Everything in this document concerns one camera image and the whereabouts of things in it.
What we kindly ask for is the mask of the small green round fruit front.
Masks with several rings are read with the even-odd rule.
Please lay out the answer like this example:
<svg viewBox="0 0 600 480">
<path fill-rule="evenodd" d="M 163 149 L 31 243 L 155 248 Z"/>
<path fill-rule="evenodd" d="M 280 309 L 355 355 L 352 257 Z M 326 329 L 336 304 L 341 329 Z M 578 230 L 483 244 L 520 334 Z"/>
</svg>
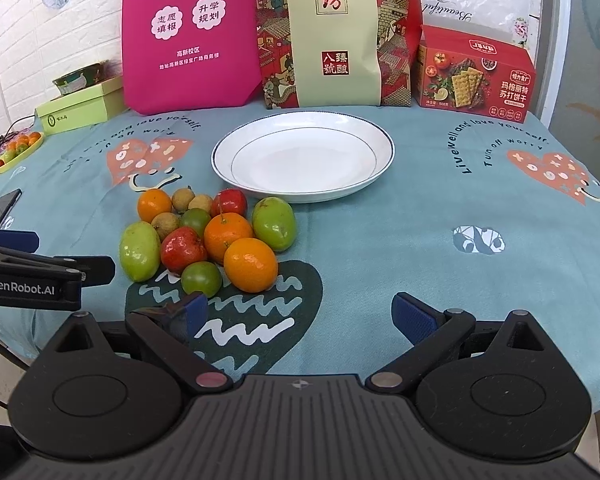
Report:
<svg viewBox="0 0 600 480">
<path fill-rule="evenodd" d="M 181 274 L 181 286 L 187 295 L 200 292 L 207 298 L 213 297 L 222 287 L 222 275 L 210 261 L 199 261 L 186 266 Z"/>
</svg>

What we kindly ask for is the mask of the small green round fruit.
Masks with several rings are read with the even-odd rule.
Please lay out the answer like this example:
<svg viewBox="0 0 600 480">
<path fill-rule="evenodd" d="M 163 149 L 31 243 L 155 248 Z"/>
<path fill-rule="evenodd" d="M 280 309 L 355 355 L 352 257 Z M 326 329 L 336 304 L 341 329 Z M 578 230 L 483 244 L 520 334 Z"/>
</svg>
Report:
<svg viewBox="0 0 600 480">
<path fill-rule="evenodd" d="M 181 286 L 187 295 L 200 292 L 207 298 L 213 297 L 222 287 L 222 275 L 210 261 L 199 261 L 186 266 L 181 274 Z"/>
<path fill-rule="evenodd" d="M 180 217 L 180 226 L 193 229 L 200 238 L 204 237 L 204 230 L 211 220 L 208 211 L 200 208 L 186 210 Z"/>
</svg>

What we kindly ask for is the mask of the red wrinkled fruit front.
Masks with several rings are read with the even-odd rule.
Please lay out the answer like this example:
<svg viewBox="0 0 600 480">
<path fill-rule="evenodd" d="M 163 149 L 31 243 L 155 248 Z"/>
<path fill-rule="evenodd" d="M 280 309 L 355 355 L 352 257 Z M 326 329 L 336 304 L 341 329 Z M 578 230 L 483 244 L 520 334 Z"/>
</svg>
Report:
<svg viewBox="0 0 600 480">
<path fill-rule="evenodd" d="M 173 274 L 181 274 L 190 264 L 207 258 L 204 243 L 197 232 L 189 226 L 177 228 L 161 244 L 161 263 Z"/>
</svg>

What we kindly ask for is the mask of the brown longan front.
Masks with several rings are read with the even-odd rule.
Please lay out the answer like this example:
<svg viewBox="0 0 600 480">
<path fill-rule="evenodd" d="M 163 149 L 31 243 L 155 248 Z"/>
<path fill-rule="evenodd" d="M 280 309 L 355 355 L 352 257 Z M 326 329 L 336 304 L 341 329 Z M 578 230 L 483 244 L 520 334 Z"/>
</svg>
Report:
<svg viewBox="0 0 600 480">
<path fill-rule="evenodd" d="M 180 216 L 173 212 L 160 212 L 151 220 L 151 226 L 156 230 L 160 240 L 180 227 Z"/>
</svg>

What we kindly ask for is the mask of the large orange mandarin front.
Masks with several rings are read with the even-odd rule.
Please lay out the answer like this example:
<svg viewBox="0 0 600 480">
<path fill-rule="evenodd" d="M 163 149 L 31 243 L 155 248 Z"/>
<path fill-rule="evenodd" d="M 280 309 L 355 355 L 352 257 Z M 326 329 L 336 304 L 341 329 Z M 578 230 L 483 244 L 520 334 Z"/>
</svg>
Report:
<svg viewBox="0 0 600 480">
<path fill-rule="evenodd" d="M 278 275 L 276 255 L 265 242 L 254 237 L 235 240 L 227 248 L 223 266 L 230 282 L 243 292 L 263 292 Z"/>
</svg>

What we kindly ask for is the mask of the small orange mandarin back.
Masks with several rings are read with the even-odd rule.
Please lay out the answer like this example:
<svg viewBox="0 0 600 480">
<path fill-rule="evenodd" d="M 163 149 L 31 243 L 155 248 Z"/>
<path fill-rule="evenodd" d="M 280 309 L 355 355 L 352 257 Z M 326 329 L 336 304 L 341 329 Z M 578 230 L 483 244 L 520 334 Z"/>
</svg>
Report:
<svg viewBox="0 0 600 480">
<path fill-rule="evenodd" d="M 158 214 L 172 211 L 171 197 L 160 188 L 150 188 L 140 193 L 136 210 L 140 220 L 151 223 Z"/>
</svg>

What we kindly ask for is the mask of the orange mandarin with stem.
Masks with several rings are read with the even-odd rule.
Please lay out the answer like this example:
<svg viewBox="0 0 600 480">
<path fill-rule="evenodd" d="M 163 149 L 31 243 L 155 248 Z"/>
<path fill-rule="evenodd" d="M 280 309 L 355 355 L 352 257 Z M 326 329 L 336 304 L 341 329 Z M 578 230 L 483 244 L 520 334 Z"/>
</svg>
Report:
<svg viewBox="0 0 600 480">
<path fill-rule="evenodd" d="M 207 223 L 202 239 L 208 256 L 215 263 L 223 264 L 227 248 L 245 237 L 253 237 L 249 221 L 237 212 L 221 212 Z"/>
</svg>

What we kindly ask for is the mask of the red round fruit back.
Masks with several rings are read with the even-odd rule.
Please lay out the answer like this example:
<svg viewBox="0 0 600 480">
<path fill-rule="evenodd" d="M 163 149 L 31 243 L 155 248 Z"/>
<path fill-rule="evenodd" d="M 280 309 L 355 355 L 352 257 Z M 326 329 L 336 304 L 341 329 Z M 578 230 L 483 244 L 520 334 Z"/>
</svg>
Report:
<svg viewBox="0 0 600 480">
<path fill-rule="evenodd" d="M 219 214 L 234 212 L 245 217 L 248 210 L 246 196 L 238 188 L 226 188 L 215 195 L 212 200 L 210 214 L 216 217 Z"/>
</svg>

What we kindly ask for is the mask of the yellow tray with fruits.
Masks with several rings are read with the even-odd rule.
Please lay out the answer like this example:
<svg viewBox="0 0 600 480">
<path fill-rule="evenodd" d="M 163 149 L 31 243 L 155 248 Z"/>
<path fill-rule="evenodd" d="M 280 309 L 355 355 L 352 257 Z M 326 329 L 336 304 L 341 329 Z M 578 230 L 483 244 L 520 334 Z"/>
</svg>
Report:
<svg viewBox="0 0 600 480">
<path fill-rule="evenodd" d="M 42 145 L 44 138 L 42 132 L 33 131 L 21 133 L 15 140 L 8 142 L 0 154 L 0 174 L 21 164 Z"/>
</svg>

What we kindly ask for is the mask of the black smartphone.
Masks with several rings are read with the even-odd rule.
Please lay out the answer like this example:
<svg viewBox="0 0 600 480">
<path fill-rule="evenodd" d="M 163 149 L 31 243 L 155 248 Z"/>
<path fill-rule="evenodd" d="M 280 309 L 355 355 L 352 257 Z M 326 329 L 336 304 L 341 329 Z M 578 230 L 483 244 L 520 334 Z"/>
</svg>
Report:
<svg viewBox="0 0 600 480">
<path fill-rule="evenodd" d="M 20 199 L 21 194 L 20 188 L 16 188 L 12 192 L 0 197 L 0 227 L 9 215 L 12 207 L 15 206 L 15 203 Z"/>
</svg>

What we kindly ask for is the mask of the teal printed tablecloth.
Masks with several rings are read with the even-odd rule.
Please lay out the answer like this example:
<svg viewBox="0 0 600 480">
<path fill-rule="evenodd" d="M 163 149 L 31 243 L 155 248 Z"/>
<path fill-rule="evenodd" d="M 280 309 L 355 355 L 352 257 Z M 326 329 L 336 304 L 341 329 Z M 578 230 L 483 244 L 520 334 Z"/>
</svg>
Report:
<svg viewBox="0 0 600 480">
<path fill-rule="evenodd" d="M 222 186 L 212 150 L 268 114 L 261 103 L 125 113 L 50 136 L 0 176 L 8 226 L 49 256 L 115 256 L 138 191 Z M 406 350 L 390 304 L 408 292 L 482 320 L 531 312 L 600 408 L 600 184 L 536 118 L 521 125 L 418 107 L 358 107 L 393 138 L 392 166 L 341 200 L 294 207 L 276 284 L 224 284 L 189 348 L 232 377 L 369 375 Z"/>
</svg>

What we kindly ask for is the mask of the green patterned bowl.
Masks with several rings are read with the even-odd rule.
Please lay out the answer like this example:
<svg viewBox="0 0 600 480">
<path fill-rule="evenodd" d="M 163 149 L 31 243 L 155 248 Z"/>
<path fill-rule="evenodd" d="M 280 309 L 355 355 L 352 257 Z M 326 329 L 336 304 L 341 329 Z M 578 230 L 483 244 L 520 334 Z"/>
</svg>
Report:
<svg viewBox="0 0 600 480">
<path fill-rule="evenodd" d="M 59 76 L 53 84 L 62 96 L 90 88 L 106 79 L 107 62 L 93 63 Z"/>
</svg>

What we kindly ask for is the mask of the white ceramic plate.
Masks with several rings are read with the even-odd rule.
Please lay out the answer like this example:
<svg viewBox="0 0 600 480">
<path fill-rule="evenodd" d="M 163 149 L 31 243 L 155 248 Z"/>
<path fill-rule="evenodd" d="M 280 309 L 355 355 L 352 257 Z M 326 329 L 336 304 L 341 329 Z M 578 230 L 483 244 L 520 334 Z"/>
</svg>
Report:
<svg viewBox="0 0 600 480">
<path fill-rule="evenodd" d="M 380 178 L 396 146 L 383 128 L 355 116 L 309 110 L 248 122 L 215 144 L 211 167 L 253 196 L 290 204 L 339 200 Z"/>
</svg>

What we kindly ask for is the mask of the red cracker box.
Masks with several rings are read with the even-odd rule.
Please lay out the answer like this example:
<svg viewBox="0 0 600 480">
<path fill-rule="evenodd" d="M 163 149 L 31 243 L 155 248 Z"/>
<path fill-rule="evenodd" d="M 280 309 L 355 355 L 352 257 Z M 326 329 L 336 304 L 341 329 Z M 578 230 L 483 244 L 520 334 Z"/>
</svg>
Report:
<svg viewBox="0 0 600 480">
<path fill-rule="evenodd" d="M 519 122 L 535 69 L 526 49 L 437 26 L 422 26 L 413 84 L 421 107 Z"/>
</svg>

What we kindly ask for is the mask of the green red liquor gift bag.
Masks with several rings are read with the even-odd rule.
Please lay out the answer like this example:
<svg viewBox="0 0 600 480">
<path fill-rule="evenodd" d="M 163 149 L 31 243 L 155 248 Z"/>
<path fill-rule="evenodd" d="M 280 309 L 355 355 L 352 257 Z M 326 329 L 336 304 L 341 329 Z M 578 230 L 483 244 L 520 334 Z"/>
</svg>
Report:
<svg viewBox="0 0 600 480">
<path fill-rule="evenodd" d="M 420 0 L 256 0 L 269 108 L 407 106 Z"/>
</svg>

